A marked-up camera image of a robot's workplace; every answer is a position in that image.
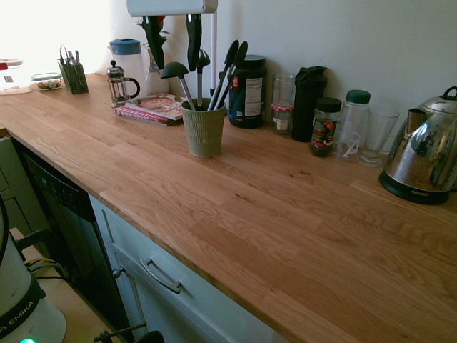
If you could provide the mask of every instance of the tall glass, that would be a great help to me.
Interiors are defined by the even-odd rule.
[[[398,117],[398,112],[391,109],[380,107],[370,109],[362,154],[357,157],[360,164],[371,167],[382,166],[383,162],[380,159],[382,148]]]

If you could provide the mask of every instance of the kettle base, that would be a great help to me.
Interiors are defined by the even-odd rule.
[[[410,202],[424,205],[438,205],[449,199],[449,192],[427,192],[402,184],[383,171],[379,175],[379,182],[393,195]]]

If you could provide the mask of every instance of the cookbook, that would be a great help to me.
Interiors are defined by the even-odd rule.
[[[129,100],[125,103],[125,106],[168,119],[178,120],[182,118],[181,104],[183,101],[184,98],[180,96],[159,93],[146,98]]]

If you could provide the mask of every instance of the dishwasher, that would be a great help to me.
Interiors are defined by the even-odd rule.
[[[25,146],[14,146],[65,253],[72,287],[114,329],[128,327],[89,195]]]

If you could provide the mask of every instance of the french press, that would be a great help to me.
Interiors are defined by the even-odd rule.
[[[131,77],[124,77],[124,70],[120,66],[116,66],[116,61],[111,61],[111,68],[106,70],[108,77],[109,91],[111,93],[111,100],[113,104],[111,107],[122,106],[140,93],[140,85],[137,80]],[[133,95],[128,95],[126,90],[126,81],[132,81],[136,85],[136,92]]]

